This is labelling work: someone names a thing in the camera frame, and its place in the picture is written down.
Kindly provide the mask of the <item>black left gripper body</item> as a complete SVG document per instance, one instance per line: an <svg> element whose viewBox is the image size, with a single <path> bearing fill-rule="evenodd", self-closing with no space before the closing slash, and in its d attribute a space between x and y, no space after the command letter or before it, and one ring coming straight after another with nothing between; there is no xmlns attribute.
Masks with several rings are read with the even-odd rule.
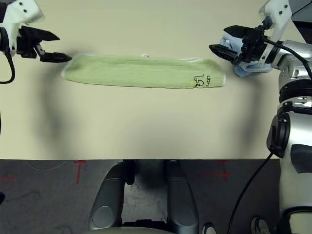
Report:
<svg viewBox="0 0 312 234"><path fill-rule="evenodd" d="M43 30L22 26L17 36L17 54L22 58L36 58L35 46L43 39Z"/></svg>

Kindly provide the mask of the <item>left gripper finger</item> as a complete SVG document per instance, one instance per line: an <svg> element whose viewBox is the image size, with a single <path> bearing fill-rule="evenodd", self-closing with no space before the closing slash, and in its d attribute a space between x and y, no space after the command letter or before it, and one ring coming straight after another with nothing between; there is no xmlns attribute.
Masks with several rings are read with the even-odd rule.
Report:
<svg viewBox="0 0 312 234"><path fill-rule="evenodd" d="M44 53L43 55L40 55L40 61L41 62L50 62L50 63L63 63L68 62L72 58L64 53Z"/></svg>
<svg viewBox="0 0 312 234"><path fill-rule="evenodd" d="M54 41L60 40L55 34L49 31L23 26L22 34L33 41Z"/></svg>

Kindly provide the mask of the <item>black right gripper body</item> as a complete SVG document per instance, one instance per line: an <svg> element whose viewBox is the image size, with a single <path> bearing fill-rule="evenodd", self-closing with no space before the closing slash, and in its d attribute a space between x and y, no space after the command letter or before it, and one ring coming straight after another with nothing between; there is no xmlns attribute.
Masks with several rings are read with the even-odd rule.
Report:
<svg viewBox="0 0 312 234"><path fill-rule="evenodd" d="M263 54L266 45L264 44L265 27L259 25L256 28L249 28L245 26L239 26L240 37L242 38L243 45L241 47L241 53L237 58L239 62L251 62L259 61Z"/></svg>

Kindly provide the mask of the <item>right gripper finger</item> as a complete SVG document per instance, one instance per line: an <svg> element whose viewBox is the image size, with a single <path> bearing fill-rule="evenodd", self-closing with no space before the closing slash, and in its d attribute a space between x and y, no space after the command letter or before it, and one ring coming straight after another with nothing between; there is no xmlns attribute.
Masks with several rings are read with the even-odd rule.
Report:
<svg viewBox="0 0 312 234"><path fill-rule="evenodd" d="M219 58L237 64L237 52L221 44L209 45L209 49Z"/></svg>
<svg viewBox="0 0 312 234"><path fill-rule="evenodd" d="M226 32L227 34L235 38L244 38L253 30L254 30L253 28L239 26L239 25L233 25L233 26L224 28L224 32Z"/></svg>

